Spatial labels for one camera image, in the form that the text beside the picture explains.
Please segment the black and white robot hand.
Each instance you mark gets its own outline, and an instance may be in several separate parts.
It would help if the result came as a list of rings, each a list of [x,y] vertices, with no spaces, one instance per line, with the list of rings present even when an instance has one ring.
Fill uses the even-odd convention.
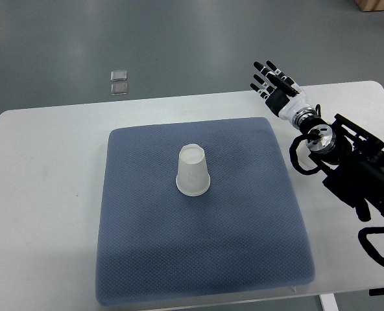
[[[307,95],[304,90],[272,62],[266,65],[254,62],[258,71],[250,87],[264,100],[273,114],[283,120],[293,121],[296,113],[307,108]]]

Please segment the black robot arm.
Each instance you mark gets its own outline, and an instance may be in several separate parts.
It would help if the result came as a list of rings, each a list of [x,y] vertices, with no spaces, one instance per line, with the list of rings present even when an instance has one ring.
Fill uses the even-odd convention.
[[[326,123],[319,106],[301,109],[292,122],[301,132],[289,148],[292,166],[305,176],[325,173],[323,185],[355,209],[360,221],[370,221],[371,205],[384,217],[384,142],[339,114]],[[384,257],[368,240],[379,234],[384,227],[365,227],[358,240],[384,267]]]

